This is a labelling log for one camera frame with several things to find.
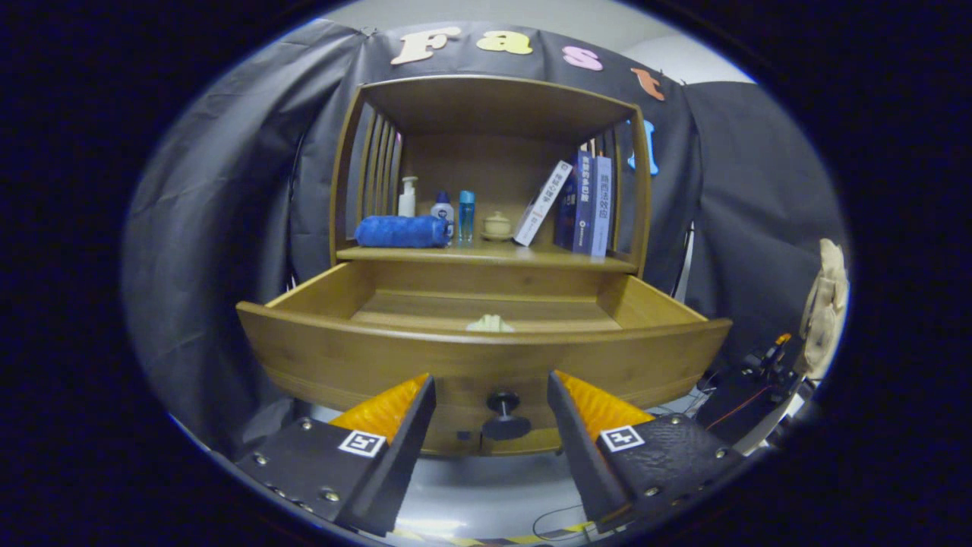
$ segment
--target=bolt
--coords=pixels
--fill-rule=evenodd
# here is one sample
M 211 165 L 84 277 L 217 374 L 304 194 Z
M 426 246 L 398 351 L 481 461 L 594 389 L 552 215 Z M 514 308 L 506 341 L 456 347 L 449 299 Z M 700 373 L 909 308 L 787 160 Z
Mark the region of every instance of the bolt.
M 331 489 L 323 489 L 323 490 L 321 490 L 321 497 L 324 498 L 324 499 L 326 499 L 327 501 L 340 501 L 341 500 L 341 496 L 338 495 L 337 492 L 335 492 L 335 491 L 333 491 Z

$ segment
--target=folded towel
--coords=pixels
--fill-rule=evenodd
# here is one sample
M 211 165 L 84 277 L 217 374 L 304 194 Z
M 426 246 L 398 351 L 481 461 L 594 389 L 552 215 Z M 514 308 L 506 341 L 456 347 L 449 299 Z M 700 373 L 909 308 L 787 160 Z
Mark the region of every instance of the folded towel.
M 432 215 L 369 216 L 355 230 L 364 247 L 444 247 L 449 242 L 449 223 Z

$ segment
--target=book spine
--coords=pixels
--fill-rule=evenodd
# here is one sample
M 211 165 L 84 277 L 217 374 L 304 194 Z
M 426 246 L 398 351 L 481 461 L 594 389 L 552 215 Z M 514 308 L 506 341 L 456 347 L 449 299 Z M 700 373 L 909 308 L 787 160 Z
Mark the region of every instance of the book spine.
M 560 191 L 557 226 L 553 234 L 554 244 L 569 251 L 573 250 L 573 218 L 577 213 L 576 178 L 575 174 L 569 175 L 564 189 Z
M 594 241 L 591 243 L 591 256 L 602 257 L 608 254 L 608 233 L 611 221 L 611 160 L 604 156 L 597 158 L 597 194 L 594 198 Z
M 590 153 L 577 152 L 577 211 L 573 219 L 573 252 L 591 254 L 594 207 L 591 183 L 594 161 Z
M 560 189 L 563 188 L 569 174 L 571 174 L 571 165 L 567 162 L 558 162 L 547 178 L 546 184 L 540 189 L 537 199 L 532 205 L 527 206 L 513 240 L 521 245 L 529 245 L 534 240 L 543 218 L 560 194 Z

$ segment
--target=drawer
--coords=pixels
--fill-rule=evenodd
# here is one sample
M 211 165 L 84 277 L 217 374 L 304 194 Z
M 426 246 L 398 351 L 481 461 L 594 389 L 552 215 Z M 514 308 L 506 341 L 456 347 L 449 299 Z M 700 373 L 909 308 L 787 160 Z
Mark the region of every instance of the drawer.
M 437 408 L 427 454 L 556 449 L 546 376 L 558 369 L 641 408 L 691 390 L 731 326 L 631 275 L 395 261 L 335 266 L 265 306 L 240 303 L 258 361 L 291 395 L 347 410 L 423 373 Z M 513 333 L 468 332 L 483 314 Z M 527 436 L 480 439 L 495 390 L 520 395 Z

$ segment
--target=yellow letter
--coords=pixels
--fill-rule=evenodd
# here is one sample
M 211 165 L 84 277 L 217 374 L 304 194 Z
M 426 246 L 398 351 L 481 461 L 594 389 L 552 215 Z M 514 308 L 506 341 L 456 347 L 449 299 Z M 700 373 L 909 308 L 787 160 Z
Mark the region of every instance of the yellow letter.
M 432 56 L 428 48 L 441 50 L 445 47 L 448 40 L 446 36 L 458 36 L 462 30 L 458 26 L 447 26 L 436 30 L 426 30 L 424 32 L 413 32 L 401 37 L 405 44 L 401 46 L 399 56 L 392 59 L 392 64 L 402 64 L 413 60 L 422 60 Z
M 512 30 L 491 30 L 483 33 L 482 40 L 476 42 L 476 47 L 488 52 L 510 52 L 517 55 L 532 53 L 530 38 L 526 34 Z

